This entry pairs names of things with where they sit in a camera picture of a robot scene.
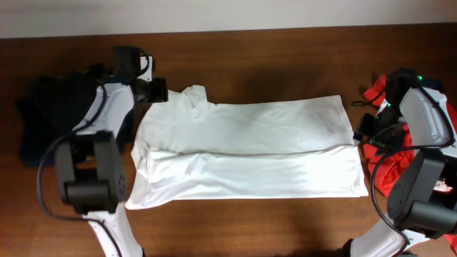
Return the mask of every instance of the folded white shirt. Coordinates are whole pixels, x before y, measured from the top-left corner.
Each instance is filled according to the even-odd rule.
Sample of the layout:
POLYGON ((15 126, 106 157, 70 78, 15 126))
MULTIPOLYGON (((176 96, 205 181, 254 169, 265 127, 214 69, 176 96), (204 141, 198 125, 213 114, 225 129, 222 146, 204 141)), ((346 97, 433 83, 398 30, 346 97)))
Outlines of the folded white shirt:
POLYGON ((202 86, 169 91, 139 126, 126 207, 175 199, 367 196, 339 96, 212 104, 202 86))

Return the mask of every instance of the brown wooden surface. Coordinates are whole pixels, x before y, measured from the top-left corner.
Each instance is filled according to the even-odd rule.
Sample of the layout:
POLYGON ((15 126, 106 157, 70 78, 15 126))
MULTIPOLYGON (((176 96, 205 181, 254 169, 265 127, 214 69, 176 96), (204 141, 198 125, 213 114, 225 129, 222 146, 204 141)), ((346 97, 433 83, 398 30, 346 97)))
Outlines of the brown wooden surface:
MULTIPOLYGON (((82 36, 0 40, 0 256, 102 256, 89 226, 44 217, 36 170, 18 160, 22 122, 14 99, 35 76, 59 75, 105 61, 111 46, 140 46, 155 55, 156 75, 181 91, 206 87, 215 103, 258 103, 339 94, 353 126, 371 74, 400 66, 441 79, 457 105, 457 25, 367 26, 188 34, 82 36)), ((125 155, 130 187, 135 170, 125 155)), ((44 188, 60 204, 54 172, 44 188)), ((128 211, 147 256, 273 256, 331 250, 367 231, 379 217, 364 198, 174 201, 128 211)), ((421 256, 453 256, 441 238, 412 248, 421 256)))

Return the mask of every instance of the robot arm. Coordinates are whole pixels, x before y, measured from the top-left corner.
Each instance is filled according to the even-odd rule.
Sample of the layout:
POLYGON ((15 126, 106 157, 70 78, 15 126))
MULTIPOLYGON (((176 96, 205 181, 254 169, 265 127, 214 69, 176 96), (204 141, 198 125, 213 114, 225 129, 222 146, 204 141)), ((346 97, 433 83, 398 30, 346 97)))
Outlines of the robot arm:
POLYGON ((346 243, 348 256, 393 256, 430 238, 457 233, 457 192, 435 190, 437 181, 457 186, 456 132, 444 88, 415 71, 399 69, 387 79, 386 100, 387 106, 378 115, 363 117, 354 139, 366 137, 379 148, 378 154, 404 151, 402 127, 408 124, 415 157, 389 194, 387 218, 403 235, 381 220, 365 235, 346 243))
POLYGON ((144 256, 126 217, 126 172, 118 145, 131 137, 137 103, 168 101, 163 79, 152 79, 154 59, 140 50, 116 47, 116 68, 55 154, 61 200, 89 221, 106 256, 144 256), (80 163, 95 160, 94 168, 80 163))

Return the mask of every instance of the red garment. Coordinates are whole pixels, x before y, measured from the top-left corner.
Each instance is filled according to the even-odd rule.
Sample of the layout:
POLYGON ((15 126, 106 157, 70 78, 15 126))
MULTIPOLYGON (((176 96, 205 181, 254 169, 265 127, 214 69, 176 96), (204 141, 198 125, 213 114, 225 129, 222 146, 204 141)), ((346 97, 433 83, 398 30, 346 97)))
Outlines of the red garment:
MULTIPOLYGON (((375 84, 367 90, 363 96, 367 100, 374 99, 379 95, 386 87, 386 75, 382 75, 378 78, 375 84)), ((373 105, 380 106, 384 100, 384 96, 379 97, 373 102, 373 105)), ((449 118, 454 127, 457 126, 457 112, 452 108, 452 106, 447 103, 446 108, 448 109, 449 118)), ((402 147, 412 146, 413 140, 409 133, 408 125, 403 127, 406 130, 405 139, 403 140, 402 147)), ((363 145, 363 152, 365 157, 368 160, 368 169, 370 173, 373 173, 374 166, 379 161, 381 157, 375 156, 375 152, 378 149, 374 146, 368 144, 363 145)), ((384 195, 388 196, 393 185, 400 178, 401 174, 409 166, 410 162, 414 159, 413 151, 404 151, 396 153, 395 155, 388 157, 379 167, 376 173, 375 187, 384 195)), ((453 250, 457 253, 457 235, 444 235, 444 237, 451 244, 453 250)))

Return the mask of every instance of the white wall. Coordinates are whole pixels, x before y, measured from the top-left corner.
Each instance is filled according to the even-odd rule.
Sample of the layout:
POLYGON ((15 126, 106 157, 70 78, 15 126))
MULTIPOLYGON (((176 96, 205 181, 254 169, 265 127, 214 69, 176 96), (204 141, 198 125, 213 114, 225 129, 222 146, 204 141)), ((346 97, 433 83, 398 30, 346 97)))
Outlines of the white wall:
POLYGON ((457 0, 0 0, 0 38, 457 21, 457 0))

